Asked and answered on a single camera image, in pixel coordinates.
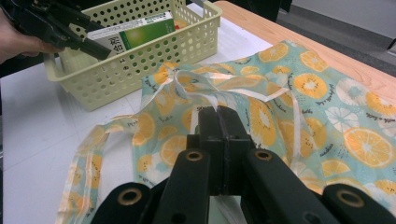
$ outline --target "human hand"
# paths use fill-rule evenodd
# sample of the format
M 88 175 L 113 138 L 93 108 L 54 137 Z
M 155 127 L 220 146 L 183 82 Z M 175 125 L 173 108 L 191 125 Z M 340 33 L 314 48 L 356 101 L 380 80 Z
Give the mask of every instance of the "human hand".
M 0 63 L 19 54 L 35 57 L 38 53 L 56 53 L 57 49 L 35 36 L 23 35 L 10 23 L 0 8 Z

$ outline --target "folded cloth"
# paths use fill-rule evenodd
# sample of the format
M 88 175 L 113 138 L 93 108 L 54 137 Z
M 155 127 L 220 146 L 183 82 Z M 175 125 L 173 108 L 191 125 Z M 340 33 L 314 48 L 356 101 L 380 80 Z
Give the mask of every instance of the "folded cloth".
M 203 106 L 234 109 L 256 147 L 274 151 L 310 189 L 361 189 L 396 215 L 396 106 L 291 41 L 226 63 L 162 63 L 142 79 L 142 109 L 96 126 L 70 167 L 58 222 L 90 221 L 109 133 L 132 136 L 134 180 L 170 175 Z

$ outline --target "plastic basket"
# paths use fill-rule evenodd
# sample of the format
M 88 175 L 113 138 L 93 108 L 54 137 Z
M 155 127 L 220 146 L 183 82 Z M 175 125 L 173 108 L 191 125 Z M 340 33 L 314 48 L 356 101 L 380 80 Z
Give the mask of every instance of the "plastic basket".
M 66 49 L 60 61 L 46 54 L 48 79 L 59 82 L 89 111 L 142 87 L 141 78 L 159 63 L 197 63 L 217 52 L 221 9 L 204 1 L 203 15 L 186 7 L 185 0 L 118 0 L 84 11 L 104 26 L 171 11 L 174 19 L 188 26 L 161 38 L 99 62 L 79 50 Z M 86 34 L 77 26 L 72 30 Z

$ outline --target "black tool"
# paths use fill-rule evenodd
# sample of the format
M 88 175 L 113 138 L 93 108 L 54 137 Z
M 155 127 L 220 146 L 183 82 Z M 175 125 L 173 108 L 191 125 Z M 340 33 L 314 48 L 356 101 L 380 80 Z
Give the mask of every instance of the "black tool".
M 147 193 L 151 200 L 144 208 L 131 205 L 123 214 L 138 214 L 139 219 L 117 219 L 103 209 L 117 203 L 107 198 L 92 223 L 106 217 L 118 224 L 204 224 L 209 196 L 216 195 L 240 195 L 249 224 L 396 223 L 387 209 L 359 189 L 330 185 L 323 196 L 309 190 L 274 152 L 254 147 L 230 108 L 220 106 L 215 112 L 208 107 L 198 117 L 200 134 L 188 135 L 187 150 L 178 155 L 170 177 Z
M 33 35 L 58 49 L 79 49 L 92 57 L 104 60 L 111 49 L 75 34 L 69 25 L 75 24 L 86 32 L 103 28 L 79 11 L 71 1 L 0 0 L 0 7 L 13 25 L 26 35 Z

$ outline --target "table surface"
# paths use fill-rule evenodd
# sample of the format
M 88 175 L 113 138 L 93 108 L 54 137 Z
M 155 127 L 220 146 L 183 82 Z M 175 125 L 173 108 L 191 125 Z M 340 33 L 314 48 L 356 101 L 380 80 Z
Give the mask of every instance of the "table surface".
M 396 104 L 396 96 L 391 95 L 392 87 L 396 85 L 394 77 L 231 3 L 220 1 L 216 5 L 223 9 L 218 53 L 203 63 L 246 57 L 290 39 L 315 50 L 330 66 Z M 238 48 L 241 42 L 246 44 Z M 108 122 L 117 115 L 138 112 L 141 91 L 87 112 L 57 83 L 48 81 L 44 65 L 39 64 L 2 78 L 1 92 L 4 223 L 53 223 L 68 168 L 79 143 L 94 125 Z M 110 135 L 110 138 L 125 137 L 130 136 Z M 128 147 L 114 148 L 105 150 L 100 183 L 102 200 L 119 184 L 133 181 L 131 158 L 125 156 Z M 114 175 L 120 170 L 122 175 Z

